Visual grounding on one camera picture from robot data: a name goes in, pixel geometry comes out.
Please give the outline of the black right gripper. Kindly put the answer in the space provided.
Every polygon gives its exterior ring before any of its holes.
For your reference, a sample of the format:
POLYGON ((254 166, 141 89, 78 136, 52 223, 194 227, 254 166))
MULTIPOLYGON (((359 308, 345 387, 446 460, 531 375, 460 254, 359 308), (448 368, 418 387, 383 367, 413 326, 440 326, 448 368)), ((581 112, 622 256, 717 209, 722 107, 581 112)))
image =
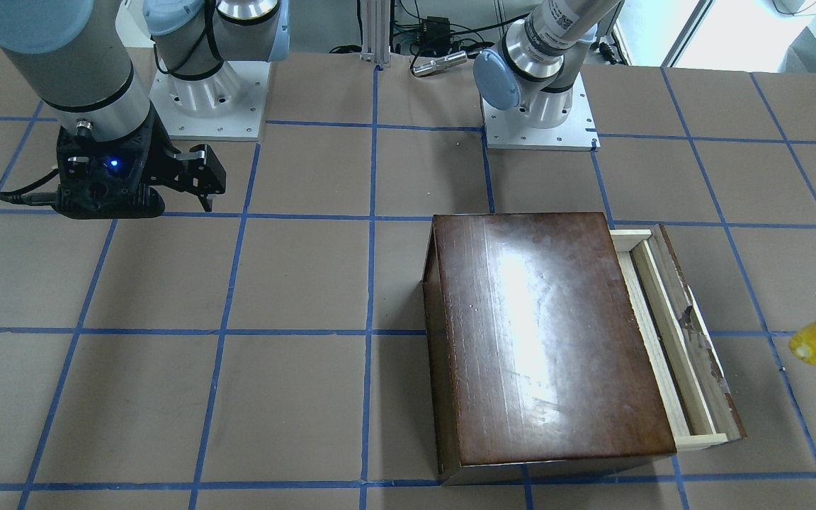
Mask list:
POLYGON ((147 115, 142 129, 149 148, 135 195, 145 197, 152 194, 151 187, 166 186, 198 197, 202 210, 213 212, 213 195, 226 193, 227 188, 227 174, 214 149, 201 143, 179 151, 156 113, 147 115))

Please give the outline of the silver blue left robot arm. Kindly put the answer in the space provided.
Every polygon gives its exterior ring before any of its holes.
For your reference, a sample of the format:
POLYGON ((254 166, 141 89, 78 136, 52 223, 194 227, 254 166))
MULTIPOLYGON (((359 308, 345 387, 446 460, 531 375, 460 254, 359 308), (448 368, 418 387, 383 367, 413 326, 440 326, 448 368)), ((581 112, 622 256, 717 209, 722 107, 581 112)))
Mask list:
POLYGON ((562 94, 579 76, 571 50, 588 43, 589 32, 616 1, 543 1, 509 23, 507 33, 474 60, 476 87, 497 110, 533 109, 547 94, 562 94))

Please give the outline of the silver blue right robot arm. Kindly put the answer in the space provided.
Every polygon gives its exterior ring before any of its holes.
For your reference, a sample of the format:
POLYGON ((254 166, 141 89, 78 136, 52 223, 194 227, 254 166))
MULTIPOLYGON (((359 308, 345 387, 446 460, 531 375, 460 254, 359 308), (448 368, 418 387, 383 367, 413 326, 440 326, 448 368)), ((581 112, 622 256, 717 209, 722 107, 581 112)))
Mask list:
MULTIPOLYGON (((249 87, 233 62, 288 56, 285 1, 145 1, 142 14, 173 110, 211 118, 240 109, 249 87)), ((159 217, 158 187, 204 212, 227 190, 216 152, 182 152, 115 26, 117 1, 0 1, 0 48, 59 121, 55 167, 0 201, 77 220, 159 217)))

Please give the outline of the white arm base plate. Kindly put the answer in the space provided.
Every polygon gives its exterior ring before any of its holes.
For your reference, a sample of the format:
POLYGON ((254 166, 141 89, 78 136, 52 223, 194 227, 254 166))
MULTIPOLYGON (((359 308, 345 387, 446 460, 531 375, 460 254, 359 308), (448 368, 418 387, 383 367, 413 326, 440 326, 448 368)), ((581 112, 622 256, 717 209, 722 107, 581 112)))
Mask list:
POLYGON ((483 99, 480 106, 490 149, 592 151, 601 145, 582 74, 563 93, 541 91, 527 109, 499 110, 483 99))
POLYGON ((225 62, 198 81, 157 74, 149 97, 172 139, 258 142, 271 70, 270 62, 225 62))

